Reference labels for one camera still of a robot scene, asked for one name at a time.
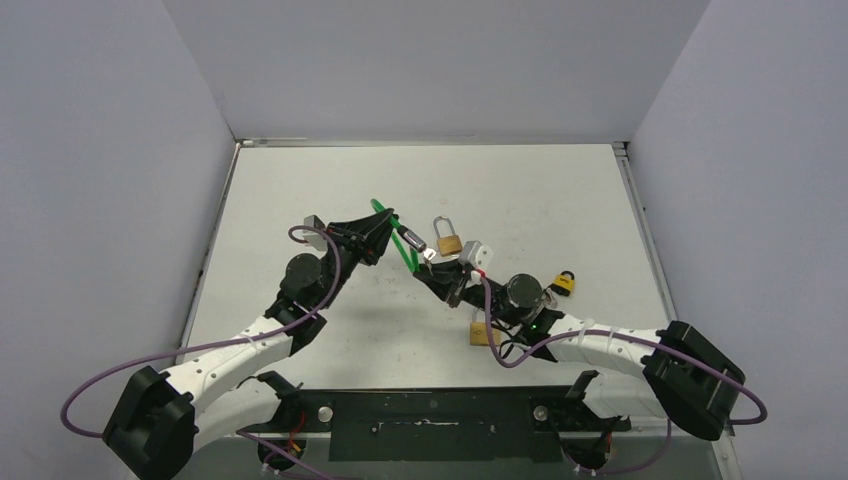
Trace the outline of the cable lock keys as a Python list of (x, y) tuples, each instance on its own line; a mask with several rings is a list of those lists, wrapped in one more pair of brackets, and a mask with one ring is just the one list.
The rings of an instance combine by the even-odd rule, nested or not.
[(433, 270), (433, 260), (435, 259), (437, 252), (433, 248), (426, 247), (420, 252), (420, 255), (425, 262), (425, 266), (426, 266), (427, 270), (429, 272), (432, 272), (432, 270)]

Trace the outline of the green cable lock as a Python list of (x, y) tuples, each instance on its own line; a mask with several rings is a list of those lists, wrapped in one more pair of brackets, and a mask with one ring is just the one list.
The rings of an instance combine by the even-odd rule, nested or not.
[(391, 220), (390, 224), (393, 226), (391, 239), (398, 252), (400, 253), (404, 264), (411, 273), (418, 272), (420, 270), (419, 252), (416, 251), (412, 246), (409, 246), (402, 238), (399, 231), (397, 230), (398, 226), (400, 225), (400, 222), (397, 219)]

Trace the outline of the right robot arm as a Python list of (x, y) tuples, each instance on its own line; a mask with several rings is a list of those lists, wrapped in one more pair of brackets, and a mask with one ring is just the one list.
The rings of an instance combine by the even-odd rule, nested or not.
[(567, 398), (565, 414), (577, 428), (591, 428), (602, 418), (656, 417), (714, 441), (732, 423), (744, 373), (688, 323), (623, 329), (581, 320), (552, 309), (530, 274), (500, 284), (458, 260), (423, 267), (413, 276), (448, 306), (467, 303), (487, 322), (513, 328), (512, 338), (527, 357), (622, 374), (613, 381), (597, 374)]

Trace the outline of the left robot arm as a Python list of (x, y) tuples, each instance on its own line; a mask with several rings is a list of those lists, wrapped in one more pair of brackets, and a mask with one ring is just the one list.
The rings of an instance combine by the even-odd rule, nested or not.
[(102, 432), (105, 445), (138, 479), (171, 479), (194, 453), (246, 427), (282, 431), (297, 420), (294, 386), (271, 364), (309, 345), (329, 307), (359, 265), (385, 254), (390, 209), (344, 222), (300, 226), (323, 254), (301, 253), (284, 270), (271, 305), (238, 335), (188, 348), (192, 359), (162, 371), (145, 365), (128, 380)]

